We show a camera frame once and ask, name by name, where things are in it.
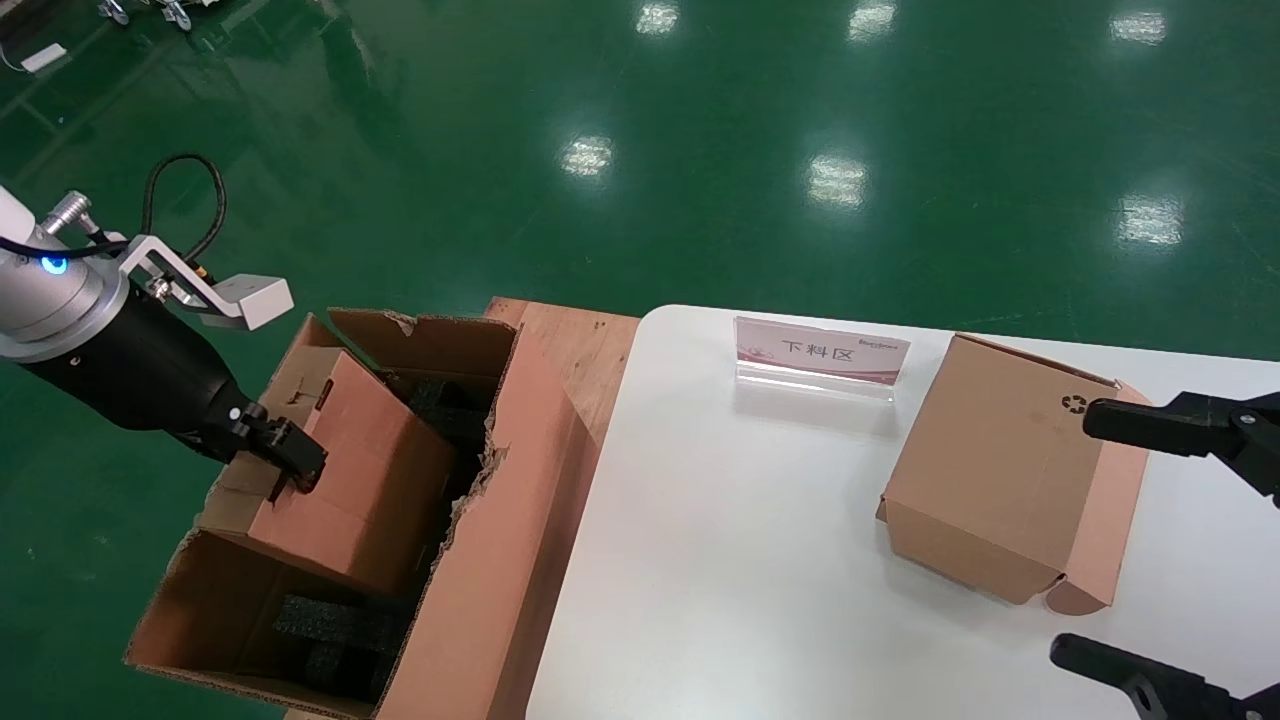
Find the metal bracket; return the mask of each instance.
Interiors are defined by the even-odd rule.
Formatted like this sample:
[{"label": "metal bracket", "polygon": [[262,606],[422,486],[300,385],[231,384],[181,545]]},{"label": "metal bracket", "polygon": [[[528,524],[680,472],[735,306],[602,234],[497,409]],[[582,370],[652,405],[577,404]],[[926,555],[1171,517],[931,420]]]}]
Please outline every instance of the metal bracket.
[{"label": "metal bracket", "polygon": [[120,258],[128,275],[142,268],[159,297],[173,297],[198,313],[206,325],[256,331],[293,309],[289,283],[283,278],[234,275],[210,286],[159,237],[140,234]]}]

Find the recycling symbol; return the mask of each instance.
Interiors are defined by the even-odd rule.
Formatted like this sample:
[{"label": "recycling symbol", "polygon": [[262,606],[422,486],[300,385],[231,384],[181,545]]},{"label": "recycling symbol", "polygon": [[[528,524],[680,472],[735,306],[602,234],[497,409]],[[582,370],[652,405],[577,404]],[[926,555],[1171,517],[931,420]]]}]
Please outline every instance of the recycling symbol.
[{"label": "recycling symbol", "polygon": [[1084,407],[1088,404],[1089,402],[1083,397],[1080,397],[1079,395],[1062,396],[1062,407],[1066,407],[1066,411],[1070,413],[1071,415],[1084,415]]}]

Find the metal screw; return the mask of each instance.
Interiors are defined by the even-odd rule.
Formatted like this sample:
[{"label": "metal screw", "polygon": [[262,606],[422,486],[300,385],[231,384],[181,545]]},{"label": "metal screw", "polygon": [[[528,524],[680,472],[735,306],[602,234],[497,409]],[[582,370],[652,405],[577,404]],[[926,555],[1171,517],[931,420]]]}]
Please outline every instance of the metal screw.
[{"label": "metal screw", "polygon": [[169,286],[169,281],[164,278],[155,278],[154,281],[147,283],[147,288],[151,291],[151,297],[155,297],[156,300],[161,301],[169,297],[169,292],[172,290]]}]

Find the small cardboard box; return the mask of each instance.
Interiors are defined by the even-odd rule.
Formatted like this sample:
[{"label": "small cardboard box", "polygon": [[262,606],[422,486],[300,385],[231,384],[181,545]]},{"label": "small cardboard box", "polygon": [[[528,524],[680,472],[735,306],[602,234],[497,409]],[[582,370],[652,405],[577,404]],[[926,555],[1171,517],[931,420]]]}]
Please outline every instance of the small cardboard box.
[{"label": "small cardboard box", "polygon": [[261,404],[328,452],[310,493],[248,452],[218,477],[196,527],[371,593],[412,580],[453,446],[340,347],[298,345]]},{"label": "small cardboard box", "polygon": [[1115,598],[1147,451],[1084,434],[1108,380],[973,336],[951,340],[881,498],[893,552],[1023,605]]}]

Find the open cardboard box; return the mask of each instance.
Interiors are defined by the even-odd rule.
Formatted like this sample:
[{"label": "open cardboard box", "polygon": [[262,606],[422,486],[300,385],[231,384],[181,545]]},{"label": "open cardboard box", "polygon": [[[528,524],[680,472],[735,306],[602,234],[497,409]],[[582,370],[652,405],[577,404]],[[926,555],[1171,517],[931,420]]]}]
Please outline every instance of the open cardboard box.
[{"label": "open cardboard box", "polygon": [[[198,527],[178,546],[124,660],[334,717],[522,717],[598,448],[536,342],[506,324],[390,311],[329,316],[349,345],[308,316],[282,368],[310,348],[347,347],[401,398],[428,378],[493,398],[481,470],[453,501],[440,551],[424,553],[430,579],[415,596],[385,691],[366,702],[307,688],[300,679],[308,643],[273,628],[288,594],[355,602],[360,591]],[[264,401],[278,414],[271,397],[269,386]]]}]

